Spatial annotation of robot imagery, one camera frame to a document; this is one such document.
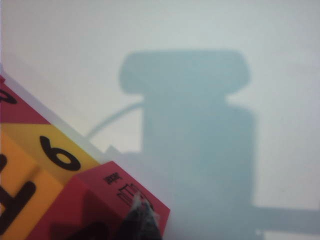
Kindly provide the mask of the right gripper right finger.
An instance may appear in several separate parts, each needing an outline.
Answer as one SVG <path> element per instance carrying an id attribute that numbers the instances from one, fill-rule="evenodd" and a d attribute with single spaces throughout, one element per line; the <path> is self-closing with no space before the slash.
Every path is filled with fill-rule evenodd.
<path id="1" fill-rule="evenodd" d="M 159 240 L 160 230 L 158 228 L 155 213 L 148 202 L 142 203 L 141 239 Z"/>

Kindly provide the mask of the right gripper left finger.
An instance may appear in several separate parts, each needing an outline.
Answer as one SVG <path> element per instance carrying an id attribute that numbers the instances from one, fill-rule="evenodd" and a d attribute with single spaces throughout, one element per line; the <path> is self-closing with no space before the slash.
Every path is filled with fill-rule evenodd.
<path id="1" fill-rule="evenodd" d="M 137 193 L 133 197 L 133 202 L 128 215 L 125 217 L 119 230 L 120 240 L 138 240 L 139 239 L 139 227 L 141 219 L 142 200 L 141 195 Z"/>

